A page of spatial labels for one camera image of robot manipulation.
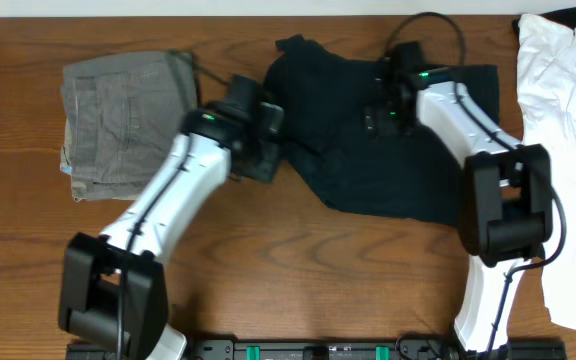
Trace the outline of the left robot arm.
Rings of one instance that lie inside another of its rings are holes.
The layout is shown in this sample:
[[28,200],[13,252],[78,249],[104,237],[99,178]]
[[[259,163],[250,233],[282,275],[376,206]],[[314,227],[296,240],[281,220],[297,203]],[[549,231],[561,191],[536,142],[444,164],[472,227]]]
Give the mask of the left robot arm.
[[98,236],[64,253],[59,327],[119,359],[180,359],[188,339],[169,323],[165,268],[203,203],[230,175],[274,178],[284,111],[214,102],[187,113],[162,167]]

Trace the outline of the black t-shirt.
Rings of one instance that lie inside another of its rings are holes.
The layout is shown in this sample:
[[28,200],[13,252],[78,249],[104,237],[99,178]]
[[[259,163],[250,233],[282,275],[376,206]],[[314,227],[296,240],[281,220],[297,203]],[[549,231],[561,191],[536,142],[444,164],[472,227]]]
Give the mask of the black t-shirt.
[[460,166],[427,128],[372,138],[363,119],[379,101],[378,62],[345,59],[314,40],[277,41],[265,88],[283,108],[283,153],[328,207],[455,226]]

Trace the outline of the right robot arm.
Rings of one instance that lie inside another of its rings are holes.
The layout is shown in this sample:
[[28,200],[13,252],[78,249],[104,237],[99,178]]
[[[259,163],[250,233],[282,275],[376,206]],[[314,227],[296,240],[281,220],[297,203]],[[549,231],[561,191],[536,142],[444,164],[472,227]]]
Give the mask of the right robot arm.
[[459,166],[456,227],[469,270],[453,325],[456,350],[464,359],[510,357],[506,327],[516,282],[537,268],[533,259],[562,211],[550,157],[541,145],[521,145],[488,116],[471,97],[462,66],[386,61],[379,81],[385,95],[365,118],[368,133],[426,131]]

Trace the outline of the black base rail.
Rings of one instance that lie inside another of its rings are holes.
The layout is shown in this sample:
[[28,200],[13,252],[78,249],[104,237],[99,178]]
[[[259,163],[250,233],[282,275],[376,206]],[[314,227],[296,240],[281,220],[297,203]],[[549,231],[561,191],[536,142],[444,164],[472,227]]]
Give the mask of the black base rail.
[[[439,339],[401,338],[394,343],[296,343],[206,340],[185,350],[182,360],[459,360],[486,359]],[[490,356],[498,360],[567,360],[561,341],[511,341]]]

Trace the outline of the folded grey khaki pants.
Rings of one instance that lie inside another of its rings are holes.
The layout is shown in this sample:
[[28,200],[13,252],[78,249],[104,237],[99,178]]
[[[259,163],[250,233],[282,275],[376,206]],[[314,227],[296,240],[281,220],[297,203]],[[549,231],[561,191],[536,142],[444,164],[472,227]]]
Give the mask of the folded grey khaki pants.
[[197,107],[195,59],[146,51],[63,69],[60,169],[75,200],[133,200],[162,166],[186,113]]

